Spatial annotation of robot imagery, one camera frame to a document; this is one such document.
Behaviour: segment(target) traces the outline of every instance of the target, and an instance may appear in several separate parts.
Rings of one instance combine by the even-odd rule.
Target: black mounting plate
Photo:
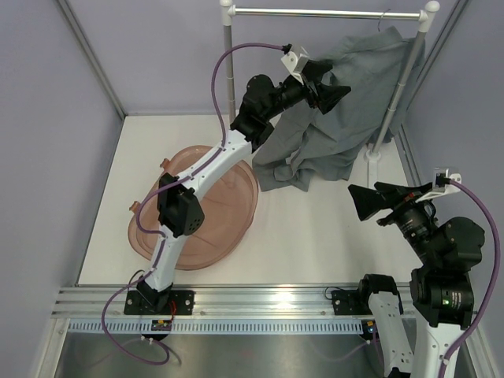
[[[334,290],[331,291],[331,298],[335,315],[372,315],[357,290]]]
[[[195,293],[192,290],[171,290],[168,303],[175,303],[176,316],[192,315],[195,305]],[[137,290],[130,290],[126,295],[124,315],[171,315],[170,306],[166,306],[160,312],[154,312],[147,301]]]

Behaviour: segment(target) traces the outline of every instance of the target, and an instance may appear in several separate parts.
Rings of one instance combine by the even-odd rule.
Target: table surface
[[[187,146],[220,140],[216,116],[127,117],[79,284],[126,284],[149,262],[128,241],[129,211],[159,177],[160,163]],[[420,261],[395,226],[360,222],[347,190],[366,185],[363,149],[349,182],[315,176],[309,191],[285,187],[259,194],[254,222],[226,258],[198,271],[177,271],[175,284],[334,284],[357,283],[366,273],[408,282]],[[383,145],[380,181],[406,185],[397,147]]]

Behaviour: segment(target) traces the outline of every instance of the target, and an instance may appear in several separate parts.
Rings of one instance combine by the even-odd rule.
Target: garment rack
[[[270,9],[270,8],[248,8],[237,7],[233,4],[233,0],[220,0],[222,12],[222,24],[224,25],[224,50],[232,48],[232,18],[235,16],[278,16],[278,17],[320,17],[320,18],[346,18],[359,20],[406,20],[417,21],[418,31],[413,42],[413,47],[409,52],[409,56],[405,66],[399,74],[398,82],[392,93],[391,100],[388,103],[387,110],[380,125],[380,134],[376,139],[375,144],[366,151],[365,160],[368,163],[368,187],[373,187],[378,181],[378,161],[381,158],[380,148],[384,141],[387,130],[394,117],[395,110],[402,96],[402,91],[408,78],[410,77],[411,69],[417,59],[418,53],[421,50],[425,40],[425,35],[430,29],[435,17],[435,13],[439,10],[437,1],[430,1],[417,13],[397,13],[397,12],[354,12],[343,10],[315,10],[315,9]],[[233,122],[236,117],[236,99],[235,99],[235,77],[232,54],[226,58],[226,73],[228,85],[228,107],[229,107],[229,122]]]

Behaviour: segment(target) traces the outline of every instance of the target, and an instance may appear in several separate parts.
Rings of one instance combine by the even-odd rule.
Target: gray cloth
[[[305,102],[288,109],[253,159],[263,191],[294,185],[308,191],[315,172],[325,180],[348,180],[355,158],[378,136],[381,121],[406,64],[413,39],[396,28],[367,37],[346,37],[319,60],[333,64],[324,83],[349,85],[352,91],[324,116]],[[385,142],[404,116],[424,61],[424,48],[413,66]]]

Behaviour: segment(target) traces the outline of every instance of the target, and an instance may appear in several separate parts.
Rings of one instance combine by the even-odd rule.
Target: gray floor
[[[406,323],[414,343],[414,323]],[[118,341],[130,335],[116,335]],[[362,343],[356,335],[170,335],[164,341],[174,353],[168,364],[149,366],[114,352],[104,335],[68,334],[57,378],[381,378],[383,370],[373,345],[345,361],[337,359]],[[145,342],[128,349],[139,356],[161,360],[163,352]],[[473,378],[463,350],[457,378]]]

